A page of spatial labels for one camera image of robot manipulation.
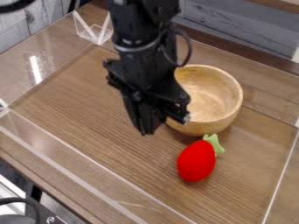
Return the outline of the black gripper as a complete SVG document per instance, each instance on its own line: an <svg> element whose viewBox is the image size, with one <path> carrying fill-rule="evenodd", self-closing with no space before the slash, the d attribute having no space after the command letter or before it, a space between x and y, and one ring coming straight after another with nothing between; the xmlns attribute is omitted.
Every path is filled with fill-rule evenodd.
<svg viewBox="0 0 299 224"><path fill-rule="evenodd" d="M118 90L130 123L142 136L152 135L168 117L185 124L190 97L173 77L192 56L177 61L176 45L114 45L118 59L105 59L106 83Z"/></svg>

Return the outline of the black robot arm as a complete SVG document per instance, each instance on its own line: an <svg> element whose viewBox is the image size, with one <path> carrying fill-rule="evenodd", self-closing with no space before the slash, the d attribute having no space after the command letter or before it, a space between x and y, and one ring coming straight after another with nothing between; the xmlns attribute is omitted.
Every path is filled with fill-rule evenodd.
<svg viewBox="0 0 299 224"><path fill-rule="evenodd" d="M173 23L178 0L106 0L117 59L105 59L106 83L118 90L134 128L152 135L166 119L189 120L190 97L173 77L186 59L177 59Z"/></svg>

